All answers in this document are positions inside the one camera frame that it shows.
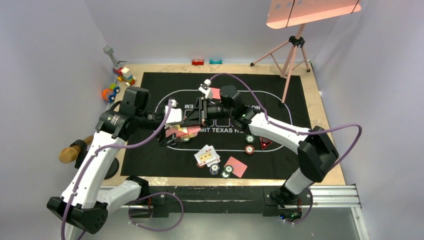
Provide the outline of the pink playing card box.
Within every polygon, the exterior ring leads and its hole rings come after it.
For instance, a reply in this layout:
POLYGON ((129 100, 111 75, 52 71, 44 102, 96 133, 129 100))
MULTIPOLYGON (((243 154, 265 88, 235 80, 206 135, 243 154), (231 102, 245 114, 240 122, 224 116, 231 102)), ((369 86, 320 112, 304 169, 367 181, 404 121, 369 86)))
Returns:
POLYGON ((165 131, 165 136, 169 137, 172 134, 175 134, 177 138, 194 138, 197 136, 198 132, 201 130, 200 126, 187 126, 187 127, 170 127, 165 131))

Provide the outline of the blue poker chip stack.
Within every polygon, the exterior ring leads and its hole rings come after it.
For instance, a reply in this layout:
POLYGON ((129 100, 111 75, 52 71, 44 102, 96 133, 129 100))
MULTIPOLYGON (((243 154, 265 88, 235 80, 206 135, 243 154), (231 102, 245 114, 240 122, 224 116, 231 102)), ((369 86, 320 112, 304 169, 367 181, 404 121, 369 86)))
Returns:
POLYGON ((212 164, 210 167, 209 167, 209 172, 210 172, 210 174, 211 175, 217 175, 218 173, 219 173, 219 170, 220 170, 220 166, 218 165, 218 164, 212 164))

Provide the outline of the green poker chip stack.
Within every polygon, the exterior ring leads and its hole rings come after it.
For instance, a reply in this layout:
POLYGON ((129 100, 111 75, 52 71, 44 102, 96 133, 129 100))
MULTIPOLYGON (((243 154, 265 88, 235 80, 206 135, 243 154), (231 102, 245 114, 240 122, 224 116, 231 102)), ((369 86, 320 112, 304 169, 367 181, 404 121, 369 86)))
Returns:
POLYGON ((231 174, 234 171, 234 168, 231 165, 226 165, 224 171, 228 174, 231 174))

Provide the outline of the red backed card bottom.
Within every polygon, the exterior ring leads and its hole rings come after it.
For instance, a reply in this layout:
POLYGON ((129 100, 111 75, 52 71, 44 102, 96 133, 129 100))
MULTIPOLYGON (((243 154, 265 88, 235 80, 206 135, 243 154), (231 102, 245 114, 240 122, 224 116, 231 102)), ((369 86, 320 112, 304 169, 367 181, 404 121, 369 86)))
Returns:
POLYGON ((232 173, 238 178, 242 178, 248 168, 246 164, 244 164, 233 156, 230 156, 227 162, 224 164, 224 167, 226 166, 231 166, 232 173))

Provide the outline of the red backed card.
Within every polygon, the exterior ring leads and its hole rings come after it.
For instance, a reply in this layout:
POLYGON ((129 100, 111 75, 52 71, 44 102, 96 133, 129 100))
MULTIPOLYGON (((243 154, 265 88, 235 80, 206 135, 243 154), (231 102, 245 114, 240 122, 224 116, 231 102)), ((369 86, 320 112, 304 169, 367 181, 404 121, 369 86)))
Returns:
POLYGON ((214 87, 211 87, 210 89, 211 89, 211 92, 212 92, 212 98, 216 99, 216 100, 220 100, 221 99, 220 89, 214 88, 214 87))
POLYGON ((246 164, 244 164, 233 156, 230 156, 227 162, 224 164, 224 167, 226 166, 231 166, 232 173, 238 178, 242 178, 248 168, 246 164))

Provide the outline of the red triangular button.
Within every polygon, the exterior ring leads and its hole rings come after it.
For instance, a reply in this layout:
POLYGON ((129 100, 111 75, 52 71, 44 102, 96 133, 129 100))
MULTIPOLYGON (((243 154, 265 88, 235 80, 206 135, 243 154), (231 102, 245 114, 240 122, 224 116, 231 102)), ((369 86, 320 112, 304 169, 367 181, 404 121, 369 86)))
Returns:
POLYGON ((265 150, 273 143, 271 140, 263 138, 263 137, 260 137, 259 141, 260 141, 261 150, 265 150))

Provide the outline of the red backed card top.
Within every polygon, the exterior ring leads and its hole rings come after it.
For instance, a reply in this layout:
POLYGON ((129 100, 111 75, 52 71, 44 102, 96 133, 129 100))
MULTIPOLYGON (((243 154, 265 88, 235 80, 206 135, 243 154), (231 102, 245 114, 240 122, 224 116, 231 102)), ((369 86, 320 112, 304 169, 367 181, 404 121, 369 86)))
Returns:
POLYGON ((216 100, 220 100, 221 99, 220 89, 214 88, 214 87, 211 87, 210 89, 211 89, 211 92, 212 92, 212 98, 216 99, 216 100))

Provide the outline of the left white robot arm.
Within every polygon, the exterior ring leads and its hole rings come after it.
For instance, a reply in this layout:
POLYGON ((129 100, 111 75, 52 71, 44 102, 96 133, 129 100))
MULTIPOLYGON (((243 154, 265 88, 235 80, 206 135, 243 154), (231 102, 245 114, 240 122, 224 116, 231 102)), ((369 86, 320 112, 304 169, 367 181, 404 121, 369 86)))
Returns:
POLYGON ((149 182, 137 176, 127 177, 105 194, 99 191, 120 150, 141 147, 155 138, 165 145, 175 139, 166 137, 166 129, 183 120, 177 105, 170 98, 163 112, 150 112, 150 92, 128 87, 123 99, 100 115, 91 142, 74 143, 81 147, 76 157, 78 171, 62 194, 47 202, 47 208, 61 220, 61 239, 79 240, 86 233, 96 234, 109 214, 127 203, 152 203, 149 182))

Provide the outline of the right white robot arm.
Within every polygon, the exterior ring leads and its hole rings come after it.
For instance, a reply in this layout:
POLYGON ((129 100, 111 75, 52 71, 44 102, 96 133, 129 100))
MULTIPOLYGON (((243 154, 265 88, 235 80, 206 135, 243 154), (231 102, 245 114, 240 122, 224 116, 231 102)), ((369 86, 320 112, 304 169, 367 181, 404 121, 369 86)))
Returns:
POLYGON ((298 156, 298 169, 290 175, 280 189, 282 200, 288 204, 300 198, 301 192, 320 183, 339 158, 339 153, 328 133, 321 127, 296 127, 268 117, 264 109, 258 111, 247 106, 241 93, 233 85, 220 88, 219 100, 213 100, 210 80, 198 90, 203 94, 194 108, 184 117, 183 127, 208 127, 210 122, 229 119, 240 131, 263 137, 293 151, 298 156))

